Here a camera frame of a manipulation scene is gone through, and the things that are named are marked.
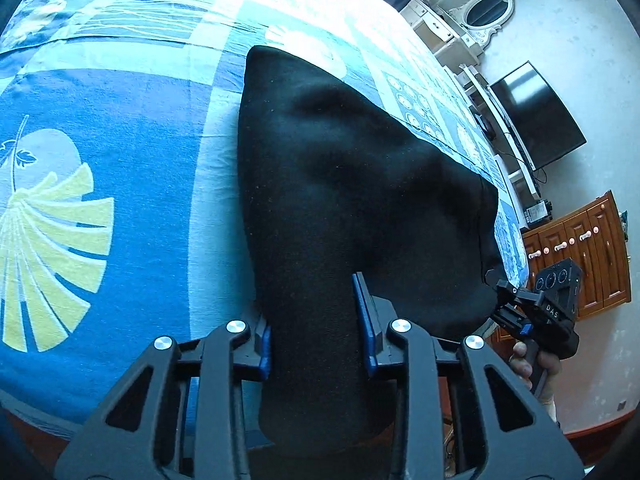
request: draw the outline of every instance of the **flat screen tv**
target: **flat screen tv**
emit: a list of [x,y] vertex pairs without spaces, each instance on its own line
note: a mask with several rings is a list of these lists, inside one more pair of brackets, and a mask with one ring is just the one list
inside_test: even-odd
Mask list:
[[569,110],[531,63],[526,62],[491,88],[529,152],[533,170],[587,142]]

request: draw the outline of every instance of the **yellow leaf print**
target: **yellow leaf print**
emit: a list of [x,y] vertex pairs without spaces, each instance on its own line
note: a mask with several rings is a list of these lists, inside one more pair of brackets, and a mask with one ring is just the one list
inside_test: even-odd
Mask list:
[[[97,292],[113,233],[113,198],[70,202],[94,190],[85,163],[58,183],[51,172],[31,189],[17,189],[0,218],[0,289],[4,299],[2,341],[27,351],[25,323],[39,352],[62,343],[91,306],[57,279]],[[22,302],[28,319],[23,318]]]

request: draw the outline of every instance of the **blue patterned bedsheet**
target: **blue patterned bedsheet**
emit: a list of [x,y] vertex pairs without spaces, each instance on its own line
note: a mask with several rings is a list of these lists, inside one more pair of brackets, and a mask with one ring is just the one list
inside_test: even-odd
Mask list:
[[[381,0],[24,0],[0,38],[0,400],[25,420],[72,435],[156,336],[248,315],[235,150],[255,44],[327,70],[494,183],[504,266],[526,280],[491,147]],[[250,430],[259,392],[246,397]]]

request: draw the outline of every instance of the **hand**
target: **hand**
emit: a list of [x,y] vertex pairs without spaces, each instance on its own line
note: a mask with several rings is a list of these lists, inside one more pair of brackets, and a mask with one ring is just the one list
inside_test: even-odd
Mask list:
[[[533,373],[531,365],[527,363],[524,356],[527,354],[527,345],[522,341],[518,341],[513,346],[513,355],[509,359],[509,366],[518,375],[522,381],[527,385],[529,390],[531,389],[531,381],[529,378]],[[543,368],[546,368],[546,383],[540,393],[538,399],[540,403],[546,407],[547,412],[551,418],[556,420],[556,404],[554,402],[554,385],[558,379],[558,375],[562,371],[562,364],[557,355],[550,354],[541,350],[538,353],[538,364]]]

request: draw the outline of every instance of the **metal bolt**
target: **metal bolt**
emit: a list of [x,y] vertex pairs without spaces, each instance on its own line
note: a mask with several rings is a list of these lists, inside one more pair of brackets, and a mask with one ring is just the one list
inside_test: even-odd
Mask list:
[[391,323],[391,328],[400,333],[409,332],[409,330],[411,330],[411,323],[405,319],[396,319]]
[[244,321],[240,321],[240,320],[235,320],[235,321],[229,321],[226,324],[226,330],[228,332],[231,332],[232,334],[239,334],[241,332],[244,332],[244,329],[246,328],[246,323]]
[[171,341],[171,338],[165,335],[163,335],[162,337],[159,337],[154,341],[154,346],[158,350],[166,350],[167,348],[171,348],[172,344],[174,344],[174,342]]
[[479,335],[470,335],[465,339],[465,344],[473,350],[479,350],[484,346],[484,339]]

